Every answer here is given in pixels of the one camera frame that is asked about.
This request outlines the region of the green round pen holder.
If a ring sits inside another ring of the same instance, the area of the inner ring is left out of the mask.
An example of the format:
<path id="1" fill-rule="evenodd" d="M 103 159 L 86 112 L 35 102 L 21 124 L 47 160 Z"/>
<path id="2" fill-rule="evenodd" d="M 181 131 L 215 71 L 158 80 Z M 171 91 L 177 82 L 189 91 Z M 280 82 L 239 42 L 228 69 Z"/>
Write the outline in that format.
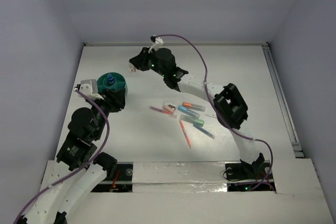
<path id="1" fill-rule="evenodd" d="M 97 80 L 98 93 L 102 94 L 103 90 L 120 91 L 125 89 L 125 96 L 128 94 L 128 87 L 123 75 L 116 72 L 103 74 Z"/>

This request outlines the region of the blue cap spray bottle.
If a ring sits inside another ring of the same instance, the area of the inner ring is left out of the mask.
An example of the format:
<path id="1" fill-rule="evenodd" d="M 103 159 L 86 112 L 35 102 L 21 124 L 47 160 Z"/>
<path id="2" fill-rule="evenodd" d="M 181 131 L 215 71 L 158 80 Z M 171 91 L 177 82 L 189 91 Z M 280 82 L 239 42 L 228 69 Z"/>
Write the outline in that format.
<path id="1" fill-rule="evenodd" d="M 112 85 L 115 84 L 115 78 L 111 73 L 108 73 L 107 78 L 108 78 L 108 85 L 109 86 L 112 86 Z"/>

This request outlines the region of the white beige eraser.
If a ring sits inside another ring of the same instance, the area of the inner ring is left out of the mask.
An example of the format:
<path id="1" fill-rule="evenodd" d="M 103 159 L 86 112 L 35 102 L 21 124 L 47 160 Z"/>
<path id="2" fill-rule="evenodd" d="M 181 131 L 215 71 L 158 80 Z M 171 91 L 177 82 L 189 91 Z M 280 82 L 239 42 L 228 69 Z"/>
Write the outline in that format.
<path id="1" fill-rule="evenodd" d="M 134 65 L 129 64 L 129 71 L 130 71 L 130 72 L 136 72 L 137 69 L 136 69 L 136 67 L 135 67 Z"/>

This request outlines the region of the pink pencil sharpener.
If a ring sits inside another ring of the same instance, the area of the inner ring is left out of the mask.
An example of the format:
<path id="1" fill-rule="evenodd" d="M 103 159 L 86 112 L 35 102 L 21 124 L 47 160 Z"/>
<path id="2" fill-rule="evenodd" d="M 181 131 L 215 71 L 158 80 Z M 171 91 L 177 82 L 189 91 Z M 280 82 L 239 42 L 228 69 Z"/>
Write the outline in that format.
<path id="1" fill-rule="evenodd" d="M 170 113 L 170 114 L 174 114 L 175 111 L 176 111 L 176 106 L 173 105 L 173 104 L 171 104 L 171 103 L 169 103 L 169 102 L 165 102 L 165 104 L 163 106 L 163 109 L 165 111 L 167 111 L 168 113 Z"/>

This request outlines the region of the pink gel pen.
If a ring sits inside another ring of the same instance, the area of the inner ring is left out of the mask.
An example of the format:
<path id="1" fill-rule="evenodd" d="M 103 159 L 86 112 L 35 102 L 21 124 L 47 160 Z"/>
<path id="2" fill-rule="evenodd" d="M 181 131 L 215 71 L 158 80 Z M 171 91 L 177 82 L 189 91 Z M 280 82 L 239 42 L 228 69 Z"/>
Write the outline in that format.
<path id="1" fill-rule="evenodd" d="M 166 114 L 168 115 L 169 117 L 171 118 L 177 118 L 177 115 L 173 114 L 173 113 L 170 113 L 166 110 L 162 110 L 162 109 L 159 109 L 159 108 L 156 108 L 156 107 L 153 107 L 153 106 L 149 106 L 149 109 L 153 110 L 153 111 L 156 111 L 156 112 L 160 112 L 160 113 L 163 113 L 163 114 Z"/>

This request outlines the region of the blue highlighter marker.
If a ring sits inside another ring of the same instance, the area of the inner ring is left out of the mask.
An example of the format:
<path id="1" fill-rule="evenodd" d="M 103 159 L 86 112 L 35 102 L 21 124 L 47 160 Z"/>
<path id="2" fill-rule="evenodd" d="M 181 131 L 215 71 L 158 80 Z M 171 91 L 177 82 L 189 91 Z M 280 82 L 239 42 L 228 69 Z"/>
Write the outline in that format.
<path id="1" fill-rule="evenodd" d="M 198 114 L 197 112 L 195 112 L 195 111 L 193 111 L 193 110 L 191 110 L 191 109 L 189 109 L 189 108 L 186 108 L 186 107 L 184 107 L 184 106 L 182 106 L 182 105 L 179 105 L 179 106 L 177 107 L 177 109 L 178 109 L 180 112 L 183 112 L 184 114 L 186 114 L 186 115 L 188 115 L 188 116 L 191 116 L 191 117 L 193 117 L 193 118 L 197 118 L 197 119 L 200 118 L 200 114 Z"/>

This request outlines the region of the orange highlighter marker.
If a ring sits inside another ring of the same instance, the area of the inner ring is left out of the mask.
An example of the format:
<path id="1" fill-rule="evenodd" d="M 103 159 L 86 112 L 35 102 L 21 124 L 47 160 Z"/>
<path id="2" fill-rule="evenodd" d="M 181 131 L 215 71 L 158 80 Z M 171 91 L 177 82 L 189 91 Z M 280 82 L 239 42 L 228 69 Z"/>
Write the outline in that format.
<path id="1" fill-rule="evenodd" d="M 196 110 L 196 111 L 204 112 L 206 110 L 206 107 L 204 107 L 202 105 L 192 104 L 192 103 L 188 103 L 188 102 L 183 102 L 182 106 L 186 107 L 188 109 L 191 109 L 191 110 Z"/>

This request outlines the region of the green highlighter marker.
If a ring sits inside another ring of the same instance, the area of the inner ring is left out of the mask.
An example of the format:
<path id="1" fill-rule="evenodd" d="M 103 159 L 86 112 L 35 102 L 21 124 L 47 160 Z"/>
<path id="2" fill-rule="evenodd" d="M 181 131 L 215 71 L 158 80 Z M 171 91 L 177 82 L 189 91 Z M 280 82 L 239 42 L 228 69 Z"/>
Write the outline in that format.
<path id="1" fill-rule="evenodd" d="M 198 118 L 194 118 L 188 115 L 181 115 L 180 116 L 180 120 L 191 123 L 191 124 L 196 124 L 200 127 L 203 127 L 204 125 L 204 121 Z"/>

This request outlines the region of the orange red pen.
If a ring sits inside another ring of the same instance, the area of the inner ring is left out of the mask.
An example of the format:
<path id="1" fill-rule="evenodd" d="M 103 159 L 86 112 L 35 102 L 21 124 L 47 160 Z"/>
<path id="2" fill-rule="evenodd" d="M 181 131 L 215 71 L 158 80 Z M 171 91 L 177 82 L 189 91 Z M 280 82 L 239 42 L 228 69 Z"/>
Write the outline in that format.
<path id="1" fill-rule="evenodd" d="M 192 144 L 191 144 L 190 138 L 189 138 L 189 136 L 188 136 L 188 134 L 187 134 L 187 131 L 186 131 L 186 129 L 185 129 L 185 126 L 184 126 L 182 120 L 179 120 L 179 124 L 180 124 L 180 127 L 181 127 L 181 129 L 182 129 L 182 132 L 183 132 L 183 134 L 184 134 L 184 137 L 185 137 L 185 139 L 186 139 L 186 142 L 187 142 L 189 148 L 191 149 L 191 148 L 192 148 Z"/>

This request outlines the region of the blue gel pen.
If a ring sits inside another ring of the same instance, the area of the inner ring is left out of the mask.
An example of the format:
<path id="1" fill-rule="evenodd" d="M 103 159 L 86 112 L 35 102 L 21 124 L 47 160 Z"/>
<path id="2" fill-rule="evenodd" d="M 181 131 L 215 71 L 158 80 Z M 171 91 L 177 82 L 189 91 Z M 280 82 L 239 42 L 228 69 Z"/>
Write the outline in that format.
<path id="1" fill-rule="evenodd" d="M 203 134 L 207 135 L 208 137 L 210 137 L 211 139 L 215 138 L 215 135 L 213 135 L 212 133 L 210 133 L 209 131 L 207 131 L 206 129 L 204 129 L 203 127 L 197 125 L 197 124 L 193 124 L 193 126 L 198 129 L 199 131 L 201 131 Z"/>

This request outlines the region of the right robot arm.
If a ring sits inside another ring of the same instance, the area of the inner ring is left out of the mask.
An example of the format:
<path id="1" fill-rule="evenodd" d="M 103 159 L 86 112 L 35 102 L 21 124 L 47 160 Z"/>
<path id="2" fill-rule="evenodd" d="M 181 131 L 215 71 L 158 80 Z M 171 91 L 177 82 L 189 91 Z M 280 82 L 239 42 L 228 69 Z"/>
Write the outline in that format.
<path id="1" fill-rule="evenodd" d="M 245 178 L 258 177 L 265 158 L 250 132 L 247 104 L 234 84 L 229 83 L 222 87 L 193 76 L 177 66 L 174 55 L 167 48 L 154 50 L 144 47 L 129 63 L 137 70 L 158 73 L 170 89 L 208 101 L 219 123 L 232 133 L 240 155 L 240 170 Z"/>

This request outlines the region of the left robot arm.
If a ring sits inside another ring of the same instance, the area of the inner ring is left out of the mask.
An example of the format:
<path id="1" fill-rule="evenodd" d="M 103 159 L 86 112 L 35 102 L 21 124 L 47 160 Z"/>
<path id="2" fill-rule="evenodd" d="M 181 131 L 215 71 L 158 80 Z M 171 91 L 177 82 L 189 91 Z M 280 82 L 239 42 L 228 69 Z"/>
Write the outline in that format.
<path id="1" fill-rule="evenodd" d="M 117 160 L 94 142 L 110 133 L 108 116 L 124 108 L 126 88 L 92 93 L 91 86 L 82 84 L 74 91 L 92 107 L 72 114 L 48 185 L 23 207 L 15 223 L 68 223 L 88 194 L 116 174 Z"/>

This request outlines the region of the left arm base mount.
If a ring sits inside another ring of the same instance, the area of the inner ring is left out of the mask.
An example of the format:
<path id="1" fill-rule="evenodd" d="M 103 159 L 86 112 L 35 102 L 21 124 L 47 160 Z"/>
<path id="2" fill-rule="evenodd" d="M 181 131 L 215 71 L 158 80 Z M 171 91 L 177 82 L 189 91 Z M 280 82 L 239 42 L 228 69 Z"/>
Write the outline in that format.
<path id="1" fill-rule="evenodd" d="M 117 171 L 111 178 L 106 178 L 91 191 L 92 193 L 131 193 L 133 163 L 118 163 Z"/>

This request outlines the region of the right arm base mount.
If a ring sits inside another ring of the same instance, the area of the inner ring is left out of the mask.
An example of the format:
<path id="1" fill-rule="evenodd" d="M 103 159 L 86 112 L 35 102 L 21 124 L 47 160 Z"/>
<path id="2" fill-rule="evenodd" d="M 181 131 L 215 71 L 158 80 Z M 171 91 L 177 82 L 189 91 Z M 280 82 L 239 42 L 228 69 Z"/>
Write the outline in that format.
<path id="1" fill-rule="evenodd" d="M 226 163 L 223 178 L 228 181 L 228 191 L 247 192 L 254 188 L 268 173 L 269 163 L 262 164 L 257 173 L 248 174 L 241 163 Z M 270 173 L 253 191 L 276 191 L 273 175 Z"/>

